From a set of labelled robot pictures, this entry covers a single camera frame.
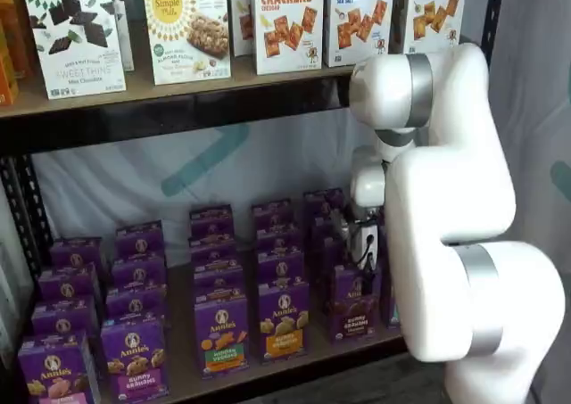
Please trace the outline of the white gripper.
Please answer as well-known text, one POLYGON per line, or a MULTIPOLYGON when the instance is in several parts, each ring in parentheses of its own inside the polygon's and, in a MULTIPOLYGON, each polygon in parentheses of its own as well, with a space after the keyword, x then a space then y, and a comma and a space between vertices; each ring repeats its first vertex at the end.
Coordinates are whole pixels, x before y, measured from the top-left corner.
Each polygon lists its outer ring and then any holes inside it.
POLYGON ((376 220, 356 223, 350 234, 350 253, 360 269, 362 289, 373 289, 377 278, 379 226, 376 220))

